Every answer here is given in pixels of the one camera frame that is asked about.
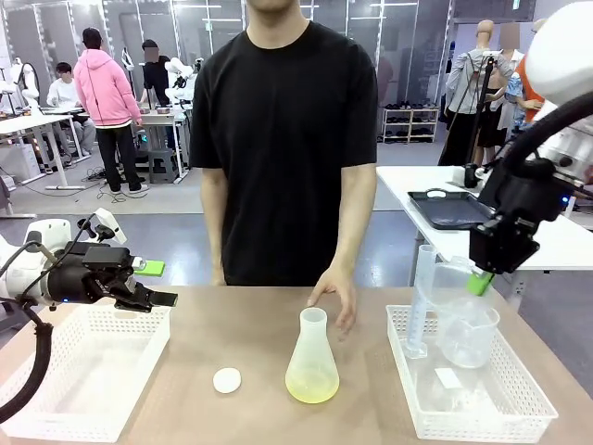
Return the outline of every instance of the person in pink hoodie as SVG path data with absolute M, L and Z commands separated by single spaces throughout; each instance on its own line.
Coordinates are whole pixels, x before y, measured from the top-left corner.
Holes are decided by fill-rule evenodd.
M 121 192 L 121 178 L 115 160 L 120 152 L 130 193 L 141 193 L 148 186 L 136 172 L 136 153 L 132 122 L 142 125 L 142 115 L 123 69 L 101 49 L 103 39 L 95 28 L 82 32 L 86 46 L 74 68 L 74 82 L 82 106 L 95 122 L 99 151 L 105 165 L 107 183 L 113 193 Z

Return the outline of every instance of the erlenmeyer flask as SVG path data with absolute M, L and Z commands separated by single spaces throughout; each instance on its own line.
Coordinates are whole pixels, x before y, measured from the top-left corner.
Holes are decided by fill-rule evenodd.
M 300 335 L 285 378 L 288 392 L 298 401 L 328 401 L 340 386 L 326 328 L 323 309 L 307 308 L 300 313 Z

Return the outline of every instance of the black t-shirt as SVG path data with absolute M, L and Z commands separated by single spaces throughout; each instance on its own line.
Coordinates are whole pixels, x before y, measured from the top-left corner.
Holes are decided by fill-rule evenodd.
M 227 284 L 316 283 L 335 254 L 341 169 L 376 162 L 376 116 L 369 56 L 320 24 L 272 50 L 242 32 L 208 60 L 191 164 L 228 181 Z
M 170 101 L 165 90 L 169 88 L 169 74 L 165 69 L 165 63 L 169 62 L 170 59 L 167 56 L 159 56 L 158 62 L 146 62 L 143 66 L 145 73 L 145 89 L 155 89 L 157 94 L 158 103 L 165 107 Z

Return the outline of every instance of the floor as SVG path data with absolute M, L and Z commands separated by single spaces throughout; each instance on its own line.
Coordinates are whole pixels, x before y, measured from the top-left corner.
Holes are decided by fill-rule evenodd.
M 381 144 L 378 148 L 378 163 L 435 165 L 441 146 L 442 143 L 408 146 Z M 76 174 L 80 181 L 86 174 L 86 169 L 94 165 L 95 159 L 93 162 L 86 162 L 88 167 L 83 162 L 77 169 L 70 171 L 69 175 L 78 170 Z M 41 181 L 33 184 L 35 188 L 41 189 Z M 147 285 L 208 283 L 208 236 L 199 208 L 198 172 L 192 172 L 181 185 L 154 187 L 149 194 L 151 199 L 147 200 L 111 204 L 107 197 L 94 199 L 97 188 L 83 192 L 90 195 L 91 199 L 82 193 L 74 199 L 35 196 L 35 206 L 40 206 L 35 207 L 38 209 L 36 211 L 40 213 L 40 218 L 43 215 L 52 217 L 52 214 L 69 215 L 65 218 L 74 223 L 80 218 L 80 214 L 90 213 L 97 206 L 115 210 L 119 215 L 118 221 L 129 238 L 126 246 L 132 253 L 167 263 L 161 278 L 143 278 L 140 281 Z M 33 199 L 33 192 L 19 190 L 14 196 L 16 201 L 19 201 L 21 193 L 30 193 L 22 196 L 23 202 Z M 410 271 L 414 226 L 403 211 L 397 211 L 399 206 L 384 184 L 380 185 L 377 192 L 375 209 L 383 211 L 372 214 L 355 272 L 356 283 L 359 286 L 405 286 Z M 28 224 L 29 221 L 0 221 L 0 233 L 8 242 L 20 244 Z M 498 291 L 505 292 L 509 285 L 503 279 L 498 279 L 495 287 Z M 541 274 L 527 288 L 527 296 L 520 311 L 589 395 L 593 395 L 591 289 L 593 273 Z M 11 335 L 10 332 L 0 333 L 0 347 Z
M 441 144 L 380 144 L 378 147 L 379 165 L 435 165 L 441 151 Z M 87 182 L 90 172 L 102 167 L 97 152 L 66 170 L 69 185 L 84 185 L 81 192 L 44 190 L 46 185 L 58 185 L 57 173 L 18 187 L 12 193 L 16 213 L 38 213 L 43 215 L 88 215 L 98 207 L 116 215 L 127 214 L 180 214 L 202 213 L 199 200 L 200 172 L 192 169 L 179 184 L 151 184 L 145 197 L 124 197 L 114 202 L 103 181 Z M 397 200 L 391 195 L 383 181 L 379 181 L 375 210 L 401 210 Z

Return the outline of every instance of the man's left hand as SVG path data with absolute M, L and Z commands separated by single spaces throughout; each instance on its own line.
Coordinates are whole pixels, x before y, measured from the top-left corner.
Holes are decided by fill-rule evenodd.
M 307 301 L 307 306 L 315 306 L 323 294 L 334 292 L 342 300 L 342 311 L 335 324 L 347 333 L 356 322 L 356 288 L 351 274 L 346 270 L 331 265 L 317 282 Z

